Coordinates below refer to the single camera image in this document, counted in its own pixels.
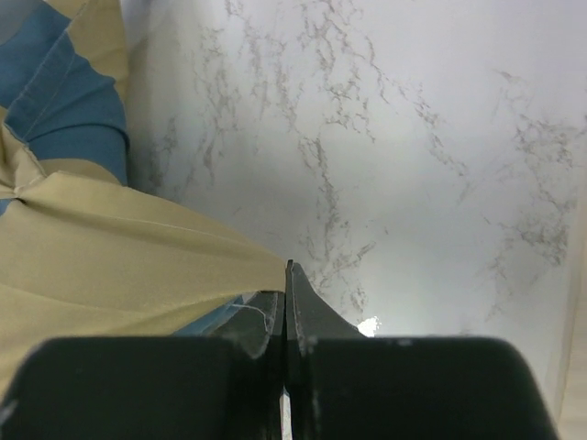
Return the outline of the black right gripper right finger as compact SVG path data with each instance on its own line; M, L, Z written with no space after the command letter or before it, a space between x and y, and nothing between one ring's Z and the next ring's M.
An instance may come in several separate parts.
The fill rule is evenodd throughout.
M521 353L477 336L367 337L289 262L286 389L296 439L555 439Z

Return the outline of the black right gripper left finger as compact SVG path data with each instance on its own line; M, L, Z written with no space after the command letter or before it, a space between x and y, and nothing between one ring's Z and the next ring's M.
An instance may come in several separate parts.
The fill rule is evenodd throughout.
M205 335L54 338L19 366L4 439L278 439L284 297Z

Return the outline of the blue beige checkered pillowcase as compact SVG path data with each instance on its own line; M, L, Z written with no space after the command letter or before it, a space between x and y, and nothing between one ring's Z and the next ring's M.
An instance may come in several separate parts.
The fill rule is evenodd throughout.
M117 1L1 4L1 384L60 336L195 333L283 262L127 184Z

